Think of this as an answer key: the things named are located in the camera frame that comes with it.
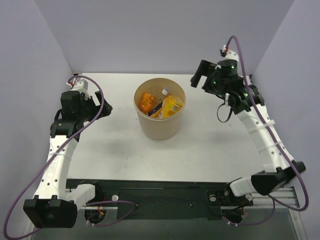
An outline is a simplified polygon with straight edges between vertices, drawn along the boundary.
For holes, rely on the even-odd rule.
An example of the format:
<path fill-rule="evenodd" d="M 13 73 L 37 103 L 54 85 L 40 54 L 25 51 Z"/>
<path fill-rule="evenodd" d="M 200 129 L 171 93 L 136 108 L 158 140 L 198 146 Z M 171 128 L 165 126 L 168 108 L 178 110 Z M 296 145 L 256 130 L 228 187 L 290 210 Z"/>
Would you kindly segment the tan round bin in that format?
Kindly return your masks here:
<path fill-rule="evenodd" d="M 186 94 L 178 83 L 161 77 L 149 79 L 136 89 L 133 101 L 148 138 L 162 141 L 177 133 L 186 103 Z"/>

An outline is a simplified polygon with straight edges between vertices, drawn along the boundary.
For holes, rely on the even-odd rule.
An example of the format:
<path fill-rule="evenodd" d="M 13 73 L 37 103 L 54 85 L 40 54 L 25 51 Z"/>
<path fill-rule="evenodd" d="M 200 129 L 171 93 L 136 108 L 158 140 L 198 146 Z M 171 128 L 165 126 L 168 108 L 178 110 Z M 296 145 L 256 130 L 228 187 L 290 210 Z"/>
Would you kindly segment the yellow bottle with blue cap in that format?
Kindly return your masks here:
<path fill-rule="evenodd" d="M 156 119 L 164 119 L 176 114 L 184 105 L 184 101 L 174 95 L 167 96 L 163 101 L 163 108 Z"/>

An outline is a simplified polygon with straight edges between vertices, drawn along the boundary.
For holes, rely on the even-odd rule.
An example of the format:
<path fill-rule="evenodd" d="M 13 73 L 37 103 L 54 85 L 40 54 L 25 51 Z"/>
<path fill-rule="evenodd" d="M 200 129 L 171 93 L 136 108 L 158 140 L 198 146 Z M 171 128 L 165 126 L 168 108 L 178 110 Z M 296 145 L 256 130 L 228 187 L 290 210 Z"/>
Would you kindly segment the small orange bottle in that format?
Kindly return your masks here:
<path fill-rule="evenodd" d="M 152 110 L 152 107 L 155 103 L 156 97 L 148 92 L 145 92 L 139 102 L 139 109 L 147 114 Z"/>

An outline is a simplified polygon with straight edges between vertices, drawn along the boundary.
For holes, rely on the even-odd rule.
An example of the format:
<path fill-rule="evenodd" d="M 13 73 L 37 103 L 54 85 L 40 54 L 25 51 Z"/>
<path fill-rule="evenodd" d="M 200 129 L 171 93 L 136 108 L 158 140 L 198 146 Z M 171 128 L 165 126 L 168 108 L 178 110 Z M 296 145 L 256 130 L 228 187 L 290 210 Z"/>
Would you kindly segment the orange bottle with blue label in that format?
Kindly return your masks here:
<path fill-rule="evenodd" d="M 154 109 L 149 111 L 147 115 L 152 118 L 157 118 L 162 109 L 163 109 L 163 103 L 161 102 Z"/>

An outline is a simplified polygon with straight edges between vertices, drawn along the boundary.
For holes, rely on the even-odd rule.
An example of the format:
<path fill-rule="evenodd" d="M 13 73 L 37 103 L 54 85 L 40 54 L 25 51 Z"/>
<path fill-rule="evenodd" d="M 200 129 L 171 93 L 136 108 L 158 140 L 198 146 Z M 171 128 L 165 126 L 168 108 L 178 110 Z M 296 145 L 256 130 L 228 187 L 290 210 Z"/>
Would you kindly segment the clear plastic bottle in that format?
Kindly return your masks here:
<path fill-rule="evenodd" d="M 156 108 L 170 93 L 167 88 L 164 88 L 159 95 L 156 97 L 153 108 Z"/>

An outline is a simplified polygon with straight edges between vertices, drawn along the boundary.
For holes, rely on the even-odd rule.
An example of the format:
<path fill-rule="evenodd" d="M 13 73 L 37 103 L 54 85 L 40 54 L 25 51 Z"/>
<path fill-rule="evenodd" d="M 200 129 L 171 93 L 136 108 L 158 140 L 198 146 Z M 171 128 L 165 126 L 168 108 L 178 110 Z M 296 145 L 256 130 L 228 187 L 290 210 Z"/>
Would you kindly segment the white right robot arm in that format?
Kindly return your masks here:
<path fill-rule="evenodd" d="M 275 130 L 275 121 L 270 119 L 259 89 L 244 84 L 237 73 L 236 60 L 221 60 L 212 63 L 202 60 L 191 78 L 191 86 L 197 87 L 200 78 L 206 77 L 202 89 L 222 99 L 230 106 L 230 113 L 246 127 L 261 157 L 263 170 L 248 177 L 230 182 L 227 190 L 235 197 L 259 193 L 266 196 L 289 183 L 303 173 L 306 166 L 296 161 L 286 150 Z"/>

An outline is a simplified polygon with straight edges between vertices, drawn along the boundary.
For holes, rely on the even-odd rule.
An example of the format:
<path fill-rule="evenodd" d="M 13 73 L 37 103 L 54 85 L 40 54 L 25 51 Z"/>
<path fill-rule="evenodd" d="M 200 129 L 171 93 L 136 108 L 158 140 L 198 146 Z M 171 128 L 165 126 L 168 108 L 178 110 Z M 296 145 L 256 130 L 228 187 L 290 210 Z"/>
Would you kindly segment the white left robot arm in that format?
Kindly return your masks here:
<path fill-rule="evenodd" d="M 24 212 L 38 229 L 71 228 L 80 208 L 103 199 L 96 181 L 82 180 L 74 190 L 66 191 L 72 155 L 80 140 L 79 130 L 85 123 L 109 116 L 113 109 L 101 91 L 96 91 L 95 95 L 99 105 L 86 90 L 70 90 L 61 94 L 61 109 L 50 126 L 48 166 L 33 198 L 26 199 L 23 204 Z"/>

